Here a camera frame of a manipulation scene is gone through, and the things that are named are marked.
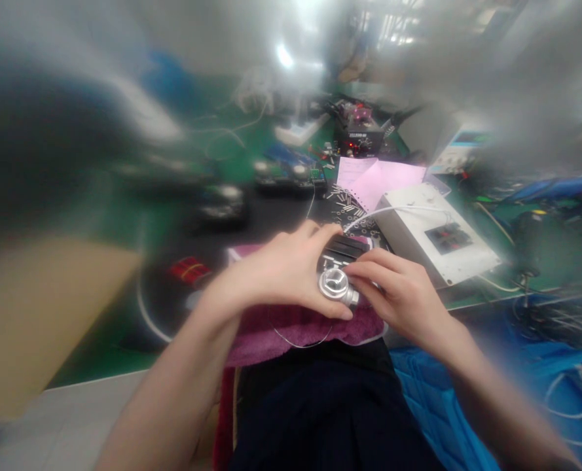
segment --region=hand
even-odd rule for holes
[[[352,318],[342,303],[326,299],[317,284],[317,263],[328,241],[342,234],[338,224],[322,228],[307,220],[292,234],[282,232],[223,271],[202,301],[241,312],[255,304],[299,304],[333,319]]]
[[[373,249],[344,271],[385,322],[437,358],[445,359],[457,338],[468,335],[465,326],[448,314],[423,266]]]

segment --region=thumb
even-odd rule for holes
[[[354,315],[350,308],[345,304],[330,301],[321,294],[316,294],[309,302],[306,303],[306,307],[317,311],[318,313],[329,317],[330,319],[342,319],[343,321],[350,321]]]

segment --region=forearm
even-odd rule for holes
[[[550,423],[498,373],[467,328],[458,325],[442,361],[470,424],[499,463],[529,470],[552,469],[559,459],[579,465]]]
[[[239,315],[202,299],[125,407],[96,470],[172,470],[194,453]]]

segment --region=left hand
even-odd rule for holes
[[[317,284],[319,257],[335,234],[342,234],[338,224],[320,228],[311,220],[292,234],[281,232],[221,272],[200,303],[232,313],[256,304],[297,304],[332,319],[350,320],[347,306],[326,299]]]

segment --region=power supply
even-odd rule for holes
[[[464,170],[474,148],[486,145],[490,124],[480,113],[426,105],[398,128],[411,152],[421,150],[430,173],[457,174]]]

